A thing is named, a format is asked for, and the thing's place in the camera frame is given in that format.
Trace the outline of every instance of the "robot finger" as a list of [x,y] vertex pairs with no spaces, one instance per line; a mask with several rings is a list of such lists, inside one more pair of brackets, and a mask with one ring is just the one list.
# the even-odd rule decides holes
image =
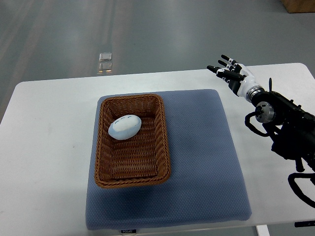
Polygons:
[[220,65],[223,65],[224,67],[226,67],[226,68],[229,69],[230,71],[233,71],[233,70],[234,70],[234,67],[233,67],[232,65],[227,64],[227,63],[225,63],[225,62],[222,61],[222,60],[218,60],[218,63],[219,63]]
[[221,57],[222,57],[224,60],[228,61],[228,63],[231,64],[231,65],[233,65],[233,66],[234,66],[235,63],[237,63],[236,60],[234,60],[234,59],[232,59],[232,58],[229,58],[229,57],[227,57],[226,55],[221,55]]

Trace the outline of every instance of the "brown wicker basket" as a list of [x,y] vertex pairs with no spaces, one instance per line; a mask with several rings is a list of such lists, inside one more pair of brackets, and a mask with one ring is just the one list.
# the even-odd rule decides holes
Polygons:
[[[141,118],[139,132],[127,140],[109,136],[110,124],[124,115]],[[101,188],[154,185],[171,173],[164,103],[157,94],[105,99],[99,111],[95,156],[96,184]]]

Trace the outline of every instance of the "robotic hand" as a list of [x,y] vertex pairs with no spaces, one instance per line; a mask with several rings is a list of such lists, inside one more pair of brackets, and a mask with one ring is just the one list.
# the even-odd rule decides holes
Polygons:
[[[244,97],[256,109],[245,117],[245,125],[255,134],[270,137],[273,140],[271,151],[284,159],[295,160],[297,172],[303,172],[302,158],[315,172],[315,116],[303,111],[301,105],[295,105],[281,94],[272,91],[269,79],[269,91],[256,83],[254,75],[243,64],[222,55],[228,63],[219,60],[225,68],[208,65],[207,69],[216,73],[228,83],[229,88],[239,97]],[[262,133],[251,124],[251,117],[262,123],[266,133]],[[315,185],[315,174],[293,173],[288,181],[294,193],[305,203],[315,208],[315,202],[300,190],[296,178],[309,178]]]

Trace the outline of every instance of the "gray floor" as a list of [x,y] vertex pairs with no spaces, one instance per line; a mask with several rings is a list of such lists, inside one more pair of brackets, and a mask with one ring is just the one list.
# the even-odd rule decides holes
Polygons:
[[[221,54],[245,65],[300,62],[315,76],[314,42],[315,13],[288,14],[280,0],[0,0],[0,120],[22,81],[204,69]],[[111,72],[99,73],[101,52],[113,53]]]

